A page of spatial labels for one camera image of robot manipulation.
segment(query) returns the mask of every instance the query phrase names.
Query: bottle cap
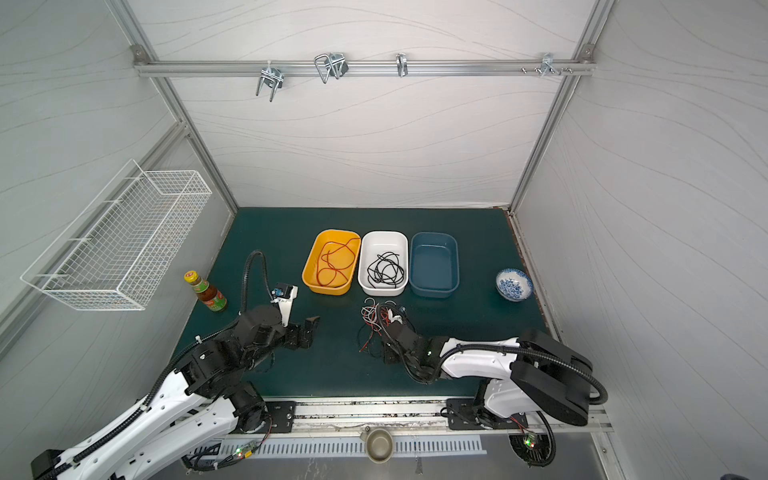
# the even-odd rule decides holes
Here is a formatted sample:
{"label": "bottle cap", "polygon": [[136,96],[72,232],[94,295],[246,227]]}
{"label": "bottle cap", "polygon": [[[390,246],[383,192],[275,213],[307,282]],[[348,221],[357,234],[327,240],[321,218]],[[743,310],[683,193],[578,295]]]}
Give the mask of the bottle cap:
{"label": "bottle cap", "polygon": [[194,270],[190,270],[184,274],[184,279],[187,281],[187,283],[194,283],[198,278],[199,277],[197,276],[197,272]]}

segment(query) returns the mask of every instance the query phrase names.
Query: dark green table surface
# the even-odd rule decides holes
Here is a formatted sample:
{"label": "dark green table surface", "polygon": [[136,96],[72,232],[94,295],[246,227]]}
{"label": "dark green table surface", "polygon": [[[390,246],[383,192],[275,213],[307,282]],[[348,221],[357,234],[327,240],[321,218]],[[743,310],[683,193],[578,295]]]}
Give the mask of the dark green table surface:
{"label": "dark green table surface", "polygon": [[[211,283],[227,297],[229,308],[214,313],[198,303],[179,345],[186,346],[196,335],[212,333],[234,319],[240,305],[243,262],[251,250],[261,249],[267,257],[272,285],[283,282],[299,286],[291,321],[321,317],[312,348],[278,349],[276,362],[268,372],[245,375],[262,395],[473,396],[477,378],[419,385],[408,378],[402,365],[384,365],[381,359],[358,351],[360,308],[367,295],[357,283],[357,270],[352,288],[342,296],[313,293],[301,280],[315,237],[330,228],[351,230],[361,237],[373,230],[397,230],[409,241],[421,231],[449,233],[456,239],[461,278],[452,296],[428,299],[414,295],[407,286],[402,295],[394,297],[408,309],[411,321],[422,335],[481,341],[507,339],[528,327],[546,331],[535,299],[513,303],[496,292],[495,276],[500,269],[522,269],[511,227],[502,210],[241,208],[209,275]],[[268,301],[257,259],[250,277],[248,304],[252,308]],[[258,368],[268,364],[266,360]]]}

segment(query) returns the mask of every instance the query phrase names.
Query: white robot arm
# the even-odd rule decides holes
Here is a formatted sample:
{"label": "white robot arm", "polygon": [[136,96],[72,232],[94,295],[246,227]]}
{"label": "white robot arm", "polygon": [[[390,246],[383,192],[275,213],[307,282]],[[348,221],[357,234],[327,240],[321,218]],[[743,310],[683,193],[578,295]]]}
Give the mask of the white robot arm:
{"label": "white robot arm", "polygon": [[[588,359],[534,329],[497,342],[465,342],[445,336],[425,338],[401,322],[382,327],[386,348],[392,350],[389,357],[402,362],[416,382],[463,376],[487,379],[475,397],[474,413],[489,428],[515,413],[539,410],[583,426],[589,405],[607,400],[605,388],[591,375]],[[590,396],[591,386],[597,397]]]}
{"label": "white robot arm", "polygon": [[319,317],[303,325],[287,322],[297,290],[279,283],[272,305],[197,337],[171,360],[150,393],[109,425],[69,449],[46,450],[35,458],[34,479],[143,480],[213,438],[268,430],[266,402],[241,376],[277,347],[311,346]]}

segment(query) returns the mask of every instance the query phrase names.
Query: wire mesh basket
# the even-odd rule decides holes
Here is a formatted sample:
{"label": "wire mesh basket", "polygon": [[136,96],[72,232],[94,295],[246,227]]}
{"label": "wire mesh basket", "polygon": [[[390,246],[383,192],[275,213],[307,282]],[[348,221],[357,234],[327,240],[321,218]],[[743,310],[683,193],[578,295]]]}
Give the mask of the wire mesh basket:
{"label": "wire mesh basket", "polygon": [[144,310],[211,192],[195,170],[129,165],[138,175],[118,173],[111,183],[127,185],[84,225],[102,190],[22,274],[25,283],[75,310]]}

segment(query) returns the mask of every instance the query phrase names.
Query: white wall panel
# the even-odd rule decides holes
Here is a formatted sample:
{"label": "white wall panel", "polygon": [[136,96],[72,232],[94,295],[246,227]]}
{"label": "white wall panel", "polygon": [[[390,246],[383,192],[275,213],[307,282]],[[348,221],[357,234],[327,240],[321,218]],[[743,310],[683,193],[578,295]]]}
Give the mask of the white wall panel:
{"label": "white wall panel", "polygon": [[174,86],[243,207],[509,202],[559,79],[252,78]]}
{"label": "white wall panel", "polygon": [[768,477],[766,25],[618,2],[518,212],[628,478]]}
{"label": "white wall panel", "polygon": [[[197,170],[212,184],[186,139],[156,168]],[[80,442],[146,395],[197,302],[184,272],[210,271],[229,215],[214,190],[146,310],[45,304],[0,362],[3,478],[28,478],[37,454]]]}
{"label": "white wall panel", "polygon": [[[164,60],[570,58],[593,3],[131,0]],[[559,79],[287,78],[272,104],[256,82],[174,80],[240,205],[488,207]]]}
{"label": "white wall panel", "polygon": [[[174,124],[127,47],[103,0],[0,5],[0,311],[61,228]],[[186,140],[159,167],[212,184]],[[210,269],[227,220],[214,192],[143,312],[76,312],[40,295],[0,361],[0,478],[30,478],[37,454],[81,441],[146,393],[196,302],[182,275]]]}
{"label": "white wall panel", "polygon": [[174,119],[107,6],[0,6],[0,312],[18,276]]}
{"label": "white wall panel", "polygon": [[131,0],[163,60],[570,58],[593,3]]}

